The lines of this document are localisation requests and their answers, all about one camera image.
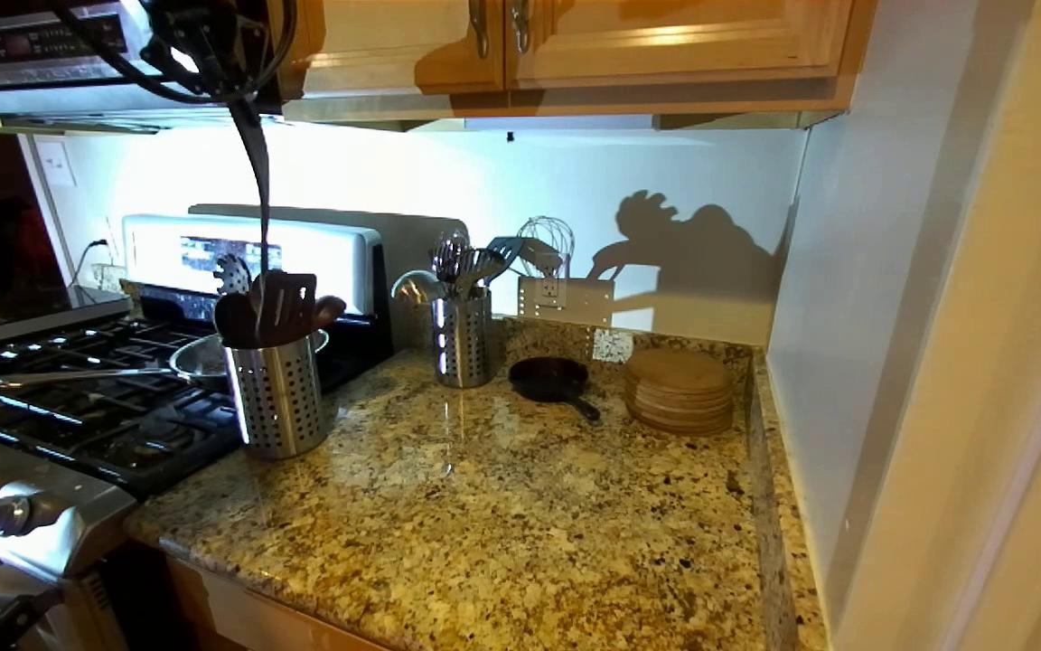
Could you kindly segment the stack of wooden coasters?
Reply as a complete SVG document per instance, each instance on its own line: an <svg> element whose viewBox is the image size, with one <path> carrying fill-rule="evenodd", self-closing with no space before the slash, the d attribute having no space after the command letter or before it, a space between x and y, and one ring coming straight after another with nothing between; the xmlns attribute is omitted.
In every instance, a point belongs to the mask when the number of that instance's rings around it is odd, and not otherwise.
<svg viewBox="0 0 1041 651"><path fill-rule="evenodd" d="M699 351L637 351L627 367L627 410L660 432L722 432L735 412L735 372Z"/></svg>

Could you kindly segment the wooden upper cabinets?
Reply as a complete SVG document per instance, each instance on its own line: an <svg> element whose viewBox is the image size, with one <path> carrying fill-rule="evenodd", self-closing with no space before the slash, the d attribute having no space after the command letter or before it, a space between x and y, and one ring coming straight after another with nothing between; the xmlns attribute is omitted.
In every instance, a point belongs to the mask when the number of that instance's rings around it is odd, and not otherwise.
<svg viewBox="0 0 1041 651"><path fill-rule="evenodd" d="M295 0L286 120L816 123L848 108L877 0Z"/></svg>

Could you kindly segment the steel range hood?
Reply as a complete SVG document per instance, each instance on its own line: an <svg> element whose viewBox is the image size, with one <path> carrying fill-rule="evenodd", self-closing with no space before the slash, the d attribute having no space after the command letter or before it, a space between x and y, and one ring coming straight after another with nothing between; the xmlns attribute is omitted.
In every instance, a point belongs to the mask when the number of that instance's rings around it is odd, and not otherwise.
<svg viewBox="0 0 1041 651"><path fill-rule="evenodd" d="M0 123L164 131L286 103L295 0L0 0Z"/></svg>

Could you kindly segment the rear perforated steel utensil holder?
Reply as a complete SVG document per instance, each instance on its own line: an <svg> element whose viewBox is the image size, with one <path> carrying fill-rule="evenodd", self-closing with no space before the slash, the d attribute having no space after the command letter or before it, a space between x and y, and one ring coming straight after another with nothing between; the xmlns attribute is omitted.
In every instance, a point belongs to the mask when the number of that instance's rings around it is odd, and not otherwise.
<svg viewBox="0 0 1041 651"><path fill-rule="evenodd" d="M440 292L430 303L434 331L434 372L445 389L480 389L493 381L495 367L495 334L493 334L493 292L473 289L461 292Z"/></svg>

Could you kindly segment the black slotted spatula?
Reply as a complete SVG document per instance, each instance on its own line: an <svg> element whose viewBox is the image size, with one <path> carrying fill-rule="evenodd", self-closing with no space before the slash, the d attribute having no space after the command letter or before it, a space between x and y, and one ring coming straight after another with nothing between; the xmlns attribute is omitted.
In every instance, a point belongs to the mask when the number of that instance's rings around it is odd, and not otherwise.
<svg viewBox="0 0 1041 651"><path fill-rule="evenodd" d="M261 340L292 345L313 327L313 277L267 273L261 279Z"/></svg>

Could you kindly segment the stainless steel gas stove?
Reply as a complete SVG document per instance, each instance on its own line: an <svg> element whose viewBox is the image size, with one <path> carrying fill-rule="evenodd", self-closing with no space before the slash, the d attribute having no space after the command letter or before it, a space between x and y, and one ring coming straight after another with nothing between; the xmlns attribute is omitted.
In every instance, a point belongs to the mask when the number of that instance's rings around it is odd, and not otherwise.
<svg viewBox="0 0 1041 651"><path fill-rule="evenodd" d="M386 351L383 242L360 225L275 221L272 268L313 277L325 395ZM241 449L231 385L181 381L169 356L206 334L252 338L257 225L137 216L119 299L0 327L0 651L122 639L113 594L122 521Z"/></svg>

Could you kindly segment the wooden lower cabinet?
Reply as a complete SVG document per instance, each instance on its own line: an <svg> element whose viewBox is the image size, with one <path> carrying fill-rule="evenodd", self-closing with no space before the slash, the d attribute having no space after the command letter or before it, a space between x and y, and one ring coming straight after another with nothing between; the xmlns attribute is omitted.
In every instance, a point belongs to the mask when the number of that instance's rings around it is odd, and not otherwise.
<svg viewBox="0 0 1041 651"><path fill-rule="evenodd" d="M313 618L177 555L164 557L181 617L225 651L399 651L395 645Z"/></svg>

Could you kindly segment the small black cast iron skillet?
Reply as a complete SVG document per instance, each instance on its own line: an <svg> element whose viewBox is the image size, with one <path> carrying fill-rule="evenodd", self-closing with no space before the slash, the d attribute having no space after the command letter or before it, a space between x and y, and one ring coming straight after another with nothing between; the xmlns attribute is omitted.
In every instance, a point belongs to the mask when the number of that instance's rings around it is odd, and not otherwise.
<svg viewBox="0 0 1041 651"><path fill-rule="evenodd" d="M511 367L511 389L527 403L563 403L586 424L595 424L599 412L586 403L590 369L570 359L523 359Z"/></svg>

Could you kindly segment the glass pot lid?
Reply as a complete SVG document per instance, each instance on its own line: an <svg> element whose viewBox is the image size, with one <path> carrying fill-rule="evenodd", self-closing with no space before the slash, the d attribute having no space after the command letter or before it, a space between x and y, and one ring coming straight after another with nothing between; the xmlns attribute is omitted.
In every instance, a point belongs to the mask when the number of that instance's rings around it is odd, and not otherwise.
<svg viewBox="0 0 1041 651"><path fill-rule="evenodd" d="M217 334L196 338L169 356L169 369L181 381L225 381L225 340Z"/></svg>

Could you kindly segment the perforated steel utensil holder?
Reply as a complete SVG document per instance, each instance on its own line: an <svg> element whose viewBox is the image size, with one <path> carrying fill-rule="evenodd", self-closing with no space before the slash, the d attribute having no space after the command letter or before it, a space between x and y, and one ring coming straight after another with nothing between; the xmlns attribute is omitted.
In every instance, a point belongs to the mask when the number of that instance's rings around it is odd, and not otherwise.
<svg viewBox="0 0 1041 651"><path fill-rule="evenodd" d="M328 410L320 406L318 351L325 331L275 348L228 348L228 385L237 439L257 459L292 459L325 442Z"/></svg>
<svg viewBox="0 0 1041 651"><path fill-rule="evenodd" d="M495 334L493 334L493 292L473 289L461 292L440 292L430 303L434 331L434 372L445 389L480 389L493 381L495 367Z"/></svg>

